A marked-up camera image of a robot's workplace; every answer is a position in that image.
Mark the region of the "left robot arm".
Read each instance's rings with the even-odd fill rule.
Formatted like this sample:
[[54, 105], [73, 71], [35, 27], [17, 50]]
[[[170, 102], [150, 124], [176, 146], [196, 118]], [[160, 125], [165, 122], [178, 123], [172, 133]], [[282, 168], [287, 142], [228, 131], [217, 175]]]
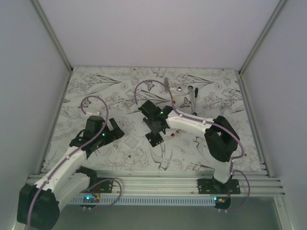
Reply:
[[86, 121], [81, 130], [70, 142], [68, 149], [58, 163], [33, 185], [25, 184], [19, 192], [17, 221], [38, 230], [50, 230], [57, 223], [61, 211], [79, 193], [92, 200], [105, 186], [105, 193], [111, 193], [113, 178], [98, 178], [97, 172], [83, 166], [90, 155], [100, 147], [108, 145], [124, 136], [115, 119], [106, 121], [96, 115]]

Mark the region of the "black fuse box base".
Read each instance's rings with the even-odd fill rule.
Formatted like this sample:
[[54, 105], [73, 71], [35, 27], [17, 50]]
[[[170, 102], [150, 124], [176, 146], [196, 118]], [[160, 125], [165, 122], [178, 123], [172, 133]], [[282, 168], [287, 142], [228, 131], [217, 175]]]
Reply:
[[157, 145], [160, 145], [164, 141], [162, 136], [159, 133], [155, 134], [153, 132], [149, 132], [145, 135], [145, 137], [147, 138], [147, 140], [149, 141], [150, 145], [153, 148]]

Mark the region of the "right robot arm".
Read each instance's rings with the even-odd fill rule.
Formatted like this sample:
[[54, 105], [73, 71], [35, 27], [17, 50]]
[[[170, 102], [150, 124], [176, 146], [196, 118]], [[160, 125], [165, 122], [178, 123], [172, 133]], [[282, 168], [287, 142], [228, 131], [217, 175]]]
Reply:
[[143, 122], [150, 129], [145, 136], [152, 147], [163, 142], [160, 133], [165, 134], [167, 129], [180, 129], [204, 138], [213, 157], [213, 189], [219, 194], [229, 189], [232, 155], [237, 150], [240, 139], [225, 117], [219, 115], [215, 119], [201, 118], [188, 115], [171, 106], [161, 109], [149, 100], [138, 109], [144, 115]]

